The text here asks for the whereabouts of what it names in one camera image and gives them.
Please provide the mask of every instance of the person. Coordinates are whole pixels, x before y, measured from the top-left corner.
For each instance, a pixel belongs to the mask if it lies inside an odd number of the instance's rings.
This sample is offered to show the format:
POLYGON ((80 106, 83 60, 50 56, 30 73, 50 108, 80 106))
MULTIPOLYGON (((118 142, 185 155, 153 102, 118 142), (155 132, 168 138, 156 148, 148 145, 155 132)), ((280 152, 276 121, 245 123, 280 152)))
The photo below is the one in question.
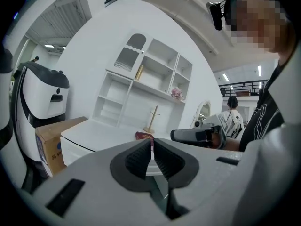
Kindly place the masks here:
MULTIPOLYGON (((226 0, 226 24, 237 36, 247 37, 248 42, 271 53, 278 53, 279 62, 259 95, 257 107, 245 128, 240 141, 227 138, 224 150, 245 151, 249 142, 262 139, 269 131, 284 123, 280 110, 269 93, 269 87, 285 68, 290 57, 299 47, 293 24, 282 16, 275 0, 226 0)), ((213 148, 220 138, 212 134, 213 148)))
POLYGON ((236 110, 238 106, 236 97, 229 97, 227 105, 229 110, 222 113, 229 128, 226 136, 230 138, 236 138, 239 132, 244 128, 243 118, 236 110))
POLYGON ((39 60, 39 57, 36 56, 36 57, 32 60, 32 62, 37 62, 38 60, 39 60))

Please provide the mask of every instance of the person's hand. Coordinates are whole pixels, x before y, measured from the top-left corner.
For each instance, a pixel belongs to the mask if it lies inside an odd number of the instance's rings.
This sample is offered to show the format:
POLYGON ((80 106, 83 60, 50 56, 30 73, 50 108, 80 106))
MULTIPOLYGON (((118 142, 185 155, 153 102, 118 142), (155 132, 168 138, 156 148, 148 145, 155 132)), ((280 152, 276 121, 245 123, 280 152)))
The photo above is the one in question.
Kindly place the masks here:
POLYGON ((212 149, 217 149, 221 144, 220 135, 217 133, 211 133, 212 149))

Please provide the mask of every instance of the white cabinet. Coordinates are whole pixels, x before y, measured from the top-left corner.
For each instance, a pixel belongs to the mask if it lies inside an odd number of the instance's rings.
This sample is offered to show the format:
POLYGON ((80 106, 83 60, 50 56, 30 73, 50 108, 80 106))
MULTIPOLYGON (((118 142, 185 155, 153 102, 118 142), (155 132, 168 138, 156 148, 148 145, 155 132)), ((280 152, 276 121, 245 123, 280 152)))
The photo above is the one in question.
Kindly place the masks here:
POLYGON ((133 31, 127 36, 120 53, 107 66, 92 119, 120 128, 141 131, 148 126, 151 113, 158 105, 154 121, 156 134, 169 137, 177 129, 188 94, 192 63, 174 49, 144 33, 133 31), (143 70, 139 80, 136 74, 143 70), (178 87, 183 101, 171 96, 178 87))
POLYGON ((149 35, 132 30, 121 45, 119 52, 110 61, 107 70, 134 79, 143 60, 144 51, 150 43, 149 35))

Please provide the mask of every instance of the person's arm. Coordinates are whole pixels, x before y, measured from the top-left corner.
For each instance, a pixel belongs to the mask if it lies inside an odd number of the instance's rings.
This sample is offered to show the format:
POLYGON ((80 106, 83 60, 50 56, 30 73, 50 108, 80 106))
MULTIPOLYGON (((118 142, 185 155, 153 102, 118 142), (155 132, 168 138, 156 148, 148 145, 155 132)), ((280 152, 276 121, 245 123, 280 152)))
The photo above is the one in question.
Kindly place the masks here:
MULTIPOLYGON (((221 144, 220 136, 216 133, 212 133, 212 144, 213 149, 217 148, 221 144)), ((239 152, 239 141, 227 137, 226 145, 222 150, 239 152)))

